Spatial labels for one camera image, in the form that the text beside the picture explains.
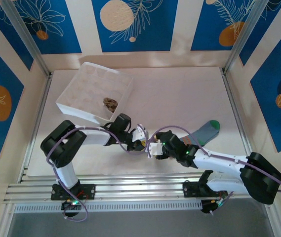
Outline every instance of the metal bar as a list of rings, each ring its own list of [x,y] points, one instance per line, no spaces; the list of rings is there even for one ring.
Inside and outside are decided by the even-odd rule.
[[[33,129],[33,132],[32,132],[31,140],[27,145],[26,152],[25,152],[24,159],[23,159],[23,163],[22,163],[19,175],[18,175],[18,180],[17,180],[18,183],[21,182],[21,180],[23,178],[23,175],[26,175],[25,166],[27,166],[29,164],[29,161],[30,161],[30,158],[31,158],[31,155],[32,155],[32,152],[33,152],[37,132],[38,132],[38,129],[40,127],[41,116],[42,116],[42,113],[43,113],[43,110],[44,110],[44,107],[45,107],[46,99],[47,99],[49,88],[50,88],[50,85],[51,85],[51,78],[52,78],[52,75],[49,76],[49,78],[46,82],[45,88],[44,88],[44,92],[41,96],[40,106],[38,108],[37,117],[36,117],[36,120],[35,120],[35,125],[34,125],[34,129]]]
[[[43,60],[40,50],[38,49],[34,39],[24,24],[24,21],[15,8],[14,3],[10,0],[0,0],[0,4],[31,56],[37,61],[43,73],[49,76],[50,72],[48,66]]]
[[[0,236],[8,235],[9,228],[12,222],[15,205],[12,203],[0,205],[1,220],[0,220]]]
[[[179,184],[164,184],[164,185],[116,185],[116,186],[96,186],[97,192],[130,192],[130,191],[158,191],[158,190],[182,190],[182,183]],[[15,187],[8,188],[6,193],[51,193],[51,186],[44,187]]]
[[[249,13],[244,26],[231,50],[231,54],[227,60],[227,63],[224,68],[224,72],[228,72],[231,66],[233,65],[235,59],[239,56],[242,48],[244,47],[246,41],[248,40],[250,34],[252,33],[253,28],[257,24],[264,8],[268,4],[269,0],[255,0],[254,6]]]
[[[163,210],[199,210],[200,200],[175,201],[124,201],[124,202],[88,202],[85,204],[89,212],[100,211],[163,211]],[[53,213],[62,212],[59,203],[18,204],[15,213]]]
[[[108,186],[108,185],[120,185],[120,186],[126,186],[126,185],[143,185],[143,184],[150,184],[150,185],[156,185],[156,184],[179,184],[179,183],[183,183],[185,180],[187,179],[160,179],[160,180],[153,180],[153,179],[131,179],[131,180],[84,180],[84,179],[80,179],[80,182],[82,184],[85,183],[93,183],[96,184],[98,186]],[[190,178],[190,181],[198,181],[198,178]],[[10,184],[9,185],[9,189],[10,188],[24,188],[24,187],[43,187],[43,186],[51,186],[54,182],[53,181],[32,181],[32,182],[22,182],[21,185],[13,185]]]
[[[189,198],[186,197],[180,197],[180,196],[148,196],[148,197],[105,197],[105,198],[97,198],[97,200],[89,200],[88,202],[94,202],[94,201],[162,201],[162,200],[188,200]],[[203,198],[203,200],[210,200],[213,198]],[[26,198],[26,199],[5,199],[3,203],[15,203],[15,204],[21,204],[21,203],[54,203],[58,201],[51,201],[50,198]]]
[[[17,194],[7,194],[5,196],[4,201],[9,201],[10,203],[20,203],[23,200],[36,200],[36,201],[47,201],[50,200],[51,192],[47,193],[17,193]],[[183,192],[180,194],[179,191],[176,193],[173,193],[173,191],[169,192],[152,192],[152,193],[144,193],[144,192],[138,192],[138,193],[131,193],[131,194],[125,194],[121,195],[119,193],[95,193],[95,199],[99,200],[129,200],[131,198],[136,198],[139,200],[142,200],[144,198],[153,198],[153,199],[178,199],[178,198],[184,198]],[[213,197],[203,197],[203,199],[214,199]]]
[[[51,187],[45,187],[42,190],[38,191],[39,188],[29,188],[29,189],[23,189],[23,190],[10,190],[10,192],[6,193],[5,199],[10,199],[10,198],[19,198],[19,194],[22,195],[31,195],[33,193],[36,193],[37,195],[45,195],[45,197],[47,197],[47,195],[50,198],[50,194],[51,194]],[[144,195],[144,196],[163,196],[163,195],[183,195],[183,191],[182,189],[170,189],[170,190],[113,190],[113,191],[96,191],[95,196],[102,196],[102,197],[120,197],[120,196],[135,196],[138,197],[140,195]]]
[[[273,205],[267,205],[266,211],[273,229],[275,237],[281,237],[281,208],[278,201],[275,201]]]
[[[227,95],[228,95],[228,98],[229,98],[229,101],[231,104],[231,108],[233,109],[237,127],[238,127],[238,130],[240,133],[240,137],[242,139],[243,147],[244,147],[246,154],[249,156],[252,152],[252,147],[251,147],[249,139],[245,133],[244,125],[243,125],[242,119],[240,117],[240,113],[239,113],[238,107],[237,107],[235,99],[234,99],[233,92],[232,92],[230,84],[229,84],[229,80],[227,80],[227,77],[226,77],[226,74],[224,73],[224,71],[221,70],[221,72],[222,72],[223,82],[224,82],[224,85],[225,85],[225,88],[227,91]]]
[[[203,172],[196,173],[176,173],[176,174],[130,174],[130,175],[78,175],[80,181],[90,181],[90,182],[98,182],[98,181],[106,181],[106,182],[124,182],[130,180],[137,180],[138,182],[149,182],[150,180],[174,180],[175,178],[183,179],[184,181],[187,179],[199,179]],[[22,178],[22,184],[28,182],[41,182],[41,181],[51,181],[55,182],[56,177],[54,176],[27,176],[24,175]]]

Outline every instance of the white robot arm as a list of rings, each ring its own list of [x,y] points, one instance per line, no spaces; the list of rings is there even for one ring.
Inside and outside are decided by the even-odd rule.
[[[84,185],[80,184],[72,165],[80,146],[120,144],[125,149],[122,144],[126,144],[127,151],[147,152],[148,156],[156,159],[172,157],[185,167],[206,170],[198,182],[183,183],[185,197],[208,198],[218,197],[221,192],[236,192],[249,194],[264,204],[273,203],[281,184],[281,173],[262,155],[234,156],[185,145],[171,131],[158,132],[154,139],[148,140],[148,132],[141,125],[131,132],[126,131],[130,124],[131,119],[125,114],[120,114],[111,124],[88,130],[78,128],[68,120],[62,122],[40,146],[54,167],[62,184],[59,186],[79,199],[85,199],[82,195]],[[67,200],[70,196],[61,197]]]

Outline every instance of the metal frame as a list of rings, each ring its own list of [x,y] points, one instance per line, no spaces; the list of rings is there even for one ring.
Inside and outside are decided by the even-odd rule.
[[[33,152],[36,136],[37,136],[37,133],[38,133],[38,129],[40,127],[41,116],[42,116],[42,113],[43,113],[43,109],[45,107],[45,103],[46,103],[46,100],[47,100],[49,88],[50,88],[50,85],[51,85],[52,77],[53,77],[53,73],[51,73],[50,76],[48,77],[48,80],[47,80],[47,82],[45,84],[45,87],[44,87],[44,90],[43,90],[43,94],[41,96],[40,106],[39,106],[38,111],[37,111],[37,116],[36,116],[35,125],[34,125],[34,129],[33,129],[32,136],[31,136],[31,140],[30,140],[30,142],[29,142],[29,144],[27,145],[27,148],[26,148],[23,163],[22,163],[19,175],[18,175],[17,183],[21,182],[22,176],[23,176],[23,173],[24,173],[24,169],[27,168],[27,166],[30,162],[30,158],[31,158],[31,155],[32,155],[32,152]]]
[[[245,133],[242,119],[238,105],[236,104],[233,92],[230,87],[229,80],[226,77],[227,71],[231,68],[233,62],[240,54],[245,42],[250,36],[255,24],[257,23],[264,7],[269,0],[257,1],[253,10],[250,12],[246,23],[232,48],[229,60],[224,69],[222,69],[222,78],[225,84],[227,94],[233,109],[236,123],[240,131],[241,139],[246,153],[249,155],[252,152],[251,144]],[[14,4],[10,0],[0,0],[4,12],[7,14],[9,20],[13,24],[16,32],[22,39],[25,46],[28,48],[30,54],[39,64],[41,70],[50,76],[45,85],[44,93],[42,95],[38,115],[35,122],[35,127],[32,133],[31,141],[27,147],[24,156],[23,165],[20,170],[20,175],[17,184],[10,184],[8,186],[4,204],[1,206],[3,215],[0,220],[0,236],[6,236],[9,230],[12,214],[15,212],[60,212],[59,201],[51,201],[51,185],[55,183],[53,176],[43,177],[28,177],[26,175],[27,165],[34,147],[35,138],[38,132],[41,116],[44,105],[47,99],[48,91],[51,83],[51,73],[43,60],[41,53],[36,46],[32,36],[27,30],[23,20],[19,16]],[[126,211],[125,205],[128,201],[127,209],[135,207],[136,210],[145,210],[147,207],[152,208],[173,208],[173,209],[192,209],[200,208],[200,200],[198,198],[184,198],[182,191],[182,183],[185,180],[197,181],[202,173],[183,173],[183,174],[155,174],[155,175],[85,175],[80,176],[81,183],[94,183],[98,186],[95,194],[95,200],[89,201],[90,210],[102,211],[102,206],[105,209],[111,209],[113,205],[117,210]],[[233,198],[249,198],[244,195],[234,195]],[[188,206],[188,203],[195,203],[196,205]],[[267,214],[269,216],[274,234],[281,237],[281,216],[280,209],[277,203],[273,205],[265,205]]]
[[[231,86],[229,83],[230,80],[227,79],[227,76],[228,76],[228,74],[226,74],[224,72],[224,70],[222,70],[223,81],[226,86],[226,90],[227,90],[227,94],[228,94],[231,106],[233,108],[233,112],[234,112],[234,115],[236,118],[237,126],[239,129],[241,138],[242,138],[242,142],[243,142],[244,148],[247,152],[247,155],[249,155],[253,150],[252,150],[251,143],[246,135],[244,125],[243,125],[244,123],[240,117],[241,105],[238,105],[234,99],[235,97],[234,97],[233,91],[231,90]],[[281,237],[281,208],[280,208],[279,203],[275,200],[272,205],[264,205],[264,207],[268,214],[270,224],[273,229],[273,233],[274,233],[275,237]]]
[[[14,4],[10,0],[0,0],[1,7],[8,19],[12,23],[12,26],[16,30],[18,36],[23,41],[24,45],[28,49],[31,56],[37,61],[40,69],[47,76],[50,75],[50,71],[45,61],[43,60],[40,50],[38,49],[34,39],[32,38],[30,32],[27,30],[21,16],[17,12]]]
[[[255,2],[253,9],[249,13],[244,26],[231,50],[230,56],[224,68],[224,73],[226,74],[235,60],[238,58],[242,48],[244,47],[246,41],[248,40],[253,28],[257,24],[264,8],[268,4],[269,0],[258,0]]]

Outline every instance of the brown object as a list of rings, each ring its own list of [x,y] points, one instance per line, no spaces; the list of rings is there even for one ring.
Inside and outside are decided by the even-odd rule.
[[[112,113],[115,112],[117,105],[119,105],[116,100],[113,100],[108,97],[104,98],[103,103],[108,108],[108,110],[111,111]]]

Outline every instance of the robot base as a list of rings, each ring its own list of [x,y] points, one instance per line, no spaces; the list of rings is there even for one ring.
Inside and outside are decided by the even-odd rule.
[[[213,200],[202,200],[202,212],[211,213],[218,208],[217,200],[224,198],[228,195],[227,191],[215,192],[207,185],[207,179],[212,173],[212,170],[206,170],[200,177],[198,182],[190,182],[186,180],[183,184],[183,194],[185,198],[214,198]]]
[[[94,200],[95,196],[95,184],[80,184],[80,189],[73,190],[73,188],[70,189],[70,191],[77,196],[80,200]],[[69,200],[73,199],[72,196],[70,196],[61,185],[54,184],[52,185],[52,191],[51,191],[51,200]]]

